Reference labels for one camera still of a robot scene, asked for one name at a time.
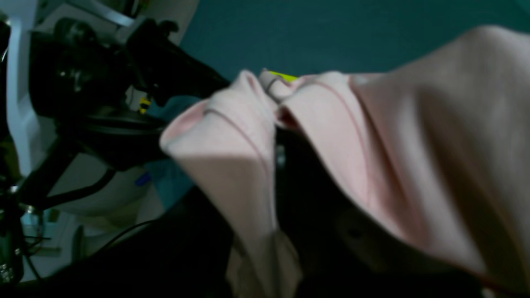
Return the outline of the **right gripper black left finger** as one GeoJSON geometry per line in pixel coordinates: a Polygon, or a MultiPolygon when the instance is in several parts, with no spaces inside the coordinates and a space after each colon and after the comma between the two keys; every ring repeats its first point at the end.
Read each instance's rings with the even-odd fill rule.
{"type": "Polygon", "coordinates": [[[193,187],[135,235],[25,287],[27,298],[231,298],[233,232],[193,187]]]}

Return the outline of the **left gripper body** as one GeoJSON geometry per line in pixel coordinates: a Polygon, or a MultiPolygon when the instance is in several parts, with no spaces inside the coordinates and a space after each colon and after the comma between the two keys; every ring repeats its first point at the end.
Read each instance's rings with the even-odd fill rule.
{"type": "Polygon", "coordinates": [[[177,22],[141,17],[115,34],[62,18],[52,33],[31,34],[29,92],[35,112],[68,117],[118,106],[134,87],[164,106],[173,96],[208,98],[230,82],[170,40],[177,22]]]}

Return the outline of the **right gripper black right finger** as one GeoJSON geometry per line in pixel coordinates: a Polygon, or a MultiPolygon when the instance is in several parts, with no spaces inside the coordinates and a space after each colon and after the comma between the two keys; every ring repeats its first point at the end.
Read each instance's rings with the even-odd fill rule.
{"type": "Polygon", "coordinates": [[[299,255],[296,298],[482,298],[476,278],[394,239],[331,179],[301,133],[278,128],[276,209],[299,255]]]}

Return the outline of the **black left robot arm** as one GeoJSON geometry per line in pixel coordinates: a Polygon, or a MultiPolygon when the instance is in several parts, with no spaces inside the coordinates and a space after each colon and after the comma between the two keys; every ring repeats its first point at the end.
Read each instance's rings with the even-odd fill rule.
{"type": "Polygon", "coordinates": [[[167,122],[125,106],[129,87],[145,92],[158,106],[173,96],[208,98],[230,82],[169,40],[178,31],[172,21],[138,18],[122,38],[110,41],[86,22],[62,18],[53,34],[31,34],[29,93],[39,116],[51,118],[57,139],[25,179],[1,168],[1,284],[21,281],[23,257],[30,246],[21,216],[26,207],[44,211],[95,194],[114,174],[167,155],[159,138],[167,122]],[[74,158],[85,153],[107,170],[88,187],[49,196],[74,158]]]}

